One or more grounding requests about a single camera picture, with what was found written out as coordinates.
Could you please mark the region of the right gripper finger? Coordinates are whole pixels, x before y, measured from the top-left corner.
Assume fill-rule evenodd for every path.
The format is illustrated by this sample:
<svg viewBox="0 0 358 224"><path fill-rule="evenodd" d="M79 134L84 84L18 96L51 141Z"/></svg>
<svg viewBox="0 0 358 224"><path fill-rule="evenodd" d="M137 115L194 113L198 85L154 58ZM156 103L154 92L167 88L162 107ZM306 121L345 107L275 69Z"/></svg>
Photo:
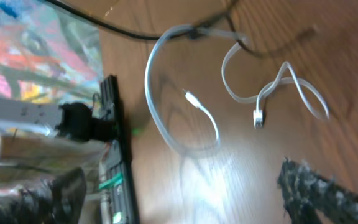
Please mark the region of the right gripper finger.
<svg viewBox="0 0 358 224"><path fill-rule="evenodd" d="M284 158L277 184L292 223L321 223L318 210L332 223L358 223L358 194L319 175L307 163Z"/></svg>

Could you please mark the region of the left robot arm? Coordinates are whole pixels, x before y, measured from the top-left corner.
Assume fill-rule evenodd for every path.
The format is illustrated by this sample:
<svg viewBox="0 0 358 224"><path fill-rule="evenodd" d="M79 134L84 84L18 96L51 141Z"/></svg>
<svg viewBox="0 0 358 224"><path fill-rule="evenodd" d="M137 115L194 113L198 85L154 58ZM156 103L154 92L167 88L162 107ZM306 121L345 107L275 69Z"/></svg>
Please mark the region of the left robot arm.
<svg viewBox="0 0 358 224"><path fill-rule="evenodd" d="M115 122L95 118L83 103L35 104L0 98L0 129L11 128L76 142L109 142L117 137Z"/></svg>

